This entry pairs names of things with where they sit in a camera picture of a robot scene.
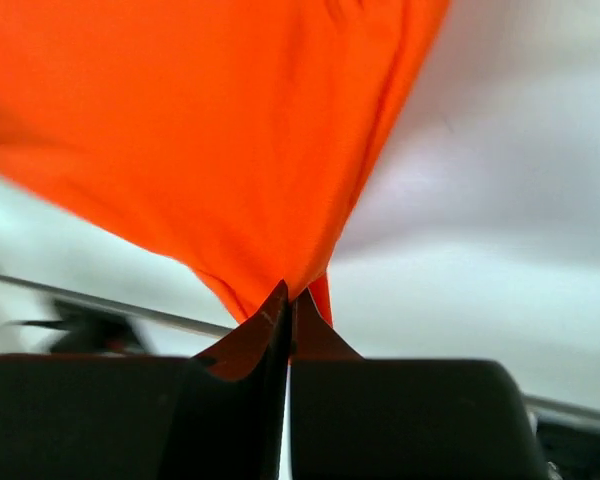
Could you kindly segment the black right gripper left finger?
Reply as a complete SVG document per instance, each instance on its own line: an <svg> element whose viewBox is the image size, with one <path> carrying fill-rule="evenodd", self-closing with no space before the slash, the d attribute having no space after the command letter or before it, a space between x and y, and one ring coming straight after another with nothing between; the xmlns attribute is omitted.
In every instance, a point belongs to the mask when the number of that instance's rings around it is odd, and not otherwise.
<svg viewBox="0 0 600 480"><path fill-rule="evenodd" d="M191 357L0 354L0 479L275 479L288 289Z"/></svg>

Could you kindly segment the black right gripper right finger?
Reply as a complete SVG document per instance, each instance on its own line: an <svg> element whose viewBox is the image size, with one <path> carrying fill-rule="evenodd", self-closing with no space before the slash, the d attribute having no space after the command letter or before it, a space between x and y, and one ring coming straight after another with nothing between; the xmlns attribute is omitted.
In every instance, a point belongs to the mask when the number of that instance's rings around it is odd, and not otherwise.
<svg viewBox="0 0 600 480"><path fill-rule="evenodd" d="M480 359L367 359L292 305L290 460L296 479L545 479L521 392Z"/></svg>

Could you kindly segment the orange t shirt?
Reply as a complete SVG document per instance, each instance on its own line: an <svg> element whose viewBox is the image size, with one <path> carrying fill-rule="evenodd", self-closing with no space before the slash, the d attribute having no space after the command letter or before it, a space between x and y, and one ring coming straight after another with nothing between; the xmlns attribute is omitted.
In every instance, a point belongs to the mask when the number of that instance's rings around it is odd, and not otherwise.
<svg viewBox="0 0 600 480"><path fill-rule="evenodd" d="M445 1L0 1L0 176L238 321L326 270Z"/></svg>

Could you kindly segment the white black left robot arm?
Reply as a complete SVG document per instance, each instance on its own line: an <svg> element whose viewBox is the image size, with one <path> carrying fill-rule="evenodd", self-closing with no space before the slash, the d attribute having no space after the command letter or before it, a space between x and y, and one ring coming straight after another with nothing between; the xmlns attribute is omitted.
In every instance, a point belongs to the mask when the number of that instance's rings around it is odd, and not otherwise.
<svg viewBox="0 0 600 480"><path fill-rule="evenodd" d="M134 328L130 317L85 303L51 299L56 314L51 319L17 319L0 327L40 328L61 335L48 343L47 354L147 355L149 347Z"/></svg>

